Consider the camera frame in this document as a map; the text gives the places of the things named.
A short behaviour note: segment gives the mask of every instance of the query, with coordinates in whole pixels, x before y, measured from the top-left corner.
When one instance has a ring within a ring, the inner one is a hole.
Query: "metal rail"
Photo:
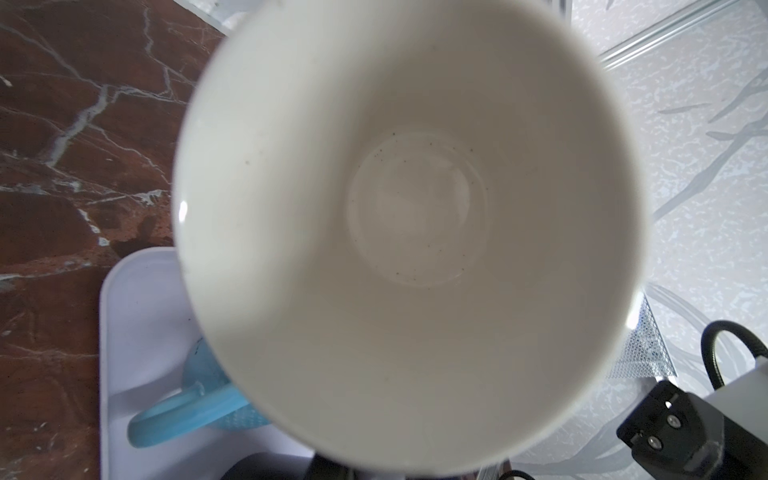
[[[697,0],[680,11],[666,17],[661,22],[646,28],[637,35],[598,55],[598,60],[606,70],[619,65],[658,47],[670,38],[679,35],[694,25],[698,25],[720,10],[736,4],[740,0]]]

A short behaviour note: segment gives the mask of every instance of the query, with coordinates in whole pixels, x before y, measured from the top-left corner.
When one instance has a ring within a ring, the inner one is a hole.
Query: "metal mesh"
[[[675,376],[674,366],[650,311],[648,299],[643,296],[640,319],[629,334],[624,351],[608,374],[609,379]]]

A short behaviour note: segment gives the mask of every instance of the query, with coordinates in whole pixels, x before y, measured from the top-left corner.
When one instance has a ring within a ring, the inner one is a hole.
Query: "black cable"
[[[704,368],[707,369],[707,376],[710,377],[710,382],[715,390],[725,386],[715,357],[715,340],[717,334],[723,331],[731,332],[741,340],[753,357],[764,356],[768,358],[768,348],[766,348],[765,343],[761,342],[757,335],[750,332],[745,326],[728,320],[716,320],[710,323],[701,334],[701,358],[704,360]]]
[[[509,480],[513,477],[520,477],[524,478],[525,480],[536,480],[535,478],[531,477],[529,474],[525,472],[521,472],[520,470],[510,470],[509,472],[506,472],[504,475],[500,476],[498,480]]]

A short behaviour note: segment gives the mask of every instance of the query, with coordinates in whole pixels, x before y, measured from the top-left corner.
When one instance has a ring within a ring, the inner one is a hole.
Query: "blue mug handle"
[[[137,448],[157,445],[246,405],[248,400],[232,383],[208,393],[200,383],[195,383],[132,418],[128,423],[128,441]]]

